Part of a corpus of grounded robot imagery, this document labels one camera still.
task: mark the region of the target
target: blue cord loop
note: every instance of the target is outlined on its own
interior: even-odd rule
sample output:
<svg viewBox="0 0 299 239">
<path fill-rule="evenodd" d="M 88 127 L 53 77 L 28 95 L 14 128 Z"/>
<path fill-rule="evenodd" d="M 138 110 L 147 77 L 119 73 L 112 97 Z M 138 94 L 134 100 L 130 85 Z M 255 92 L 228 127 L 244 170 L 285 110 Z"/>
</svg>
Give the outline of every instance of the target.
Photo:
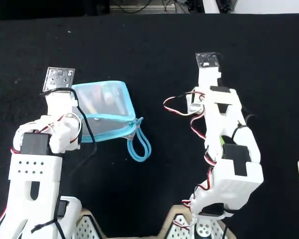
<svg viewBox="0 0 299 239">
<path fill-rule="evenodd" d="M 145 137 L 145 135 L 143 134 L 142 130 L 141 130 L 141 122 L 144 118 L 141 117 L 139 119 L 135 119 L 134 121 L 132 121 L 131 123 L 136 124 L 137 125 L 137 129 L 136 129 L 136 135 L 140 141 L 140 143 L 143 145 L 144 147 L 144 156 L 141 157 L 139 156 L 133 147 L 133 139 L 128 139 L 128 151 L 131 155 L 131 157 L 137 161 L 137 162 L 144 162 L 151 154 L 151 145 L 150 142 L 148 141 L 148 139 Z"/>
</svg>

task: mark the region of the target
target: blue zipper pouch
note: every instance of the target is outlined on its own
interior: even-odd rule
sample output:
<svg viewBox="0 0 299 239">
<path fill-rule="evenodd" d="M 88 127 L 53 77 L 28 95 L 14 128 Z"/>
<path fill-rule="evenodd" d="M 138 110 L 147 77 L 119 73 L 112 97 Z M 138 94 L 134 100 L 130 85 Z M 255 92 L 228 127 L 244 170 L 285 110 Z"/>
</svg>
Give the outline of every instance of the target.
<svg viewBox="0 0 299 239">
<path fill-rule="evenodd" d="M 145 161 L 151 154 L 151 145 L 140 126 L 143 120 L 137 119 L 128 89 L 121 81 L 103 81 L 73 85 L 79 99 L 80 108 L 86 115 L 96 141 L 119 137 L 127 139 L 128 151 L 137 162 Z M 82 117 L 73 108 L 73 112 Z M 133 147 L 133 138 L 137 135 L 144 147 L 144 156 L 139 156 Z M 82 143 L 92 142 L 83 123 Z"/>
</svg>

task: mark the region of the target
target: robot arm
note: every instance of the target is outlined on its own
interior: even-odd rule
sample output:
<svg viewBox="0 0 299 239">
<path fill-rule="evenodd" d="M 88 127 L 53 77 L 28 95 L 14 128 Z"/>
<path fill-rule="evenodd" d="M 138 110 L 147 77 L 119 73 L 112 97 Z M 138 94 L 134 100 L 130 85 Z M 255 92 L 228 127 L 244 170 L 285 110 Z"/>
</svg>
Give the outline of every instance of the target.
<svg viewBox="0 0 299 239">
<path fill-rule="evenodd" d="M 70 88 L 73 76 L 74 69 L 48 68 L 43 93 Z M 70 91 L 53 92 L 45 98 L 48 114 L 21 125 L 13 139 L 10 189 L 0 239 L 19 239 L 21 234 L 22 239 L 70 239 L 79 219 L 82 206 L 73 197 L 61 197 L 66 210 L 62 217 L 57 216 L 62 158 L 54 156 L 80 148 L 82 122 L 72 112 L 78 102 Z M 30 195 L 32 182 L 39 182 L 35 200 Z"/>
<path fill-rule="evenodd" d="M 205 157 L 212 166 L 209 180 L 196 187 L 188 206 L 194 217 L 219 220 L 232 216 L 245 205 L 264 179 L 260 152 L 252 131 L 246 126 L 238 95 L 233 89 L 218 86 L 221 73 L 216 54 L 196 54 L 196 60 L 199 79 L 194 91 L 204 93 L 204 98 L 198 94 L 187 95 L 187 108 L 188 113 L 204 113 Z M 221 136 L 224 135 L 235 144 L 223 143 Z"/>
</svg>

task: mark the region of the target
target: black table surface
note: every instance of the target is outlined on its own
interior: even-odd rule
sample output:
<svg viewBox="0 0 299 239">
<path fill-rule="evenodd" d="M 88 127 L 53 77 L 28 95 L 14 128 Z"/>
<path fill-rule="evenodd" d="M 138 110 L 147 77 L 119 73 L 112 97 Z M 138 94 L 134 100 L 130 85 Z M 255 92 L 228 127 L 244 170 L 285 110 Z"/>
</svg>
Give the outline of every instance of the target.
<svg viewBox="0 0 299 239">
<path fill-rule="evenodd" d="M 70 67 L 75 84 L 126 82 L 152 155 L 137 163 L 125 139 L 100 142 L 97 156 L 70 178 L 92 149 L 83 145 L 63 158 L 61 194 L 79 198 L 107 236 L 156 235 L 170 207 L 206 179 L 203 141 L 190 118 L 165 111 L 162 101 L 197 85 L 194 54 L 210 51 L 223 56 L 224 85 L 257 115 L 249 125 L 262 155 L 264 183 L 230 229 L 238 238 L 299 238 L 299 14 L 0 22 L 0 213 L 14 133 L 46 113 L 38 93 L 47 67 Z M 185 99 L 174 106 L 185 109 Z"/>
</svg>

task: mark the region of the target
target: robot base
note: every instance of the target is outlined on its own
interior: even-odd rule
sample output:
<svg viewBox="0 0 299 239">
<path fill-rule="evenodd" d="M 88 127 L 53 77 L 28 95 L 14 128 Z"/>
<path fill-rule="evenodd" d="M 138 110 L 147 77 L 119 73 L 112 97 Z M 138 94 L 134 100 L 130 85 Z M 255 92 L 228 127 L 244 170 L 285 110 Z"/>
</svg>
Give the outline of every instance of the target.
<svg viewBox="0 0 299 239">
<path fill-rule="evenodd" d="M 146 239 L 222 239 L 225 225 L 221 221 L 199 220 L 190 230 L 175 226 L 172 221 L 176 220 L 181 225 L 188 225 L 191 221 L 189 210 L 181 205 L 174 205 L 157 236 L 146 237 Z M 236 239 L 235 235 L 228 229 L 226 239 Z M 83 209 L 81 219 L 72 239 L 108 239 L 102 232 L 90 211 Z"/>
</svg>

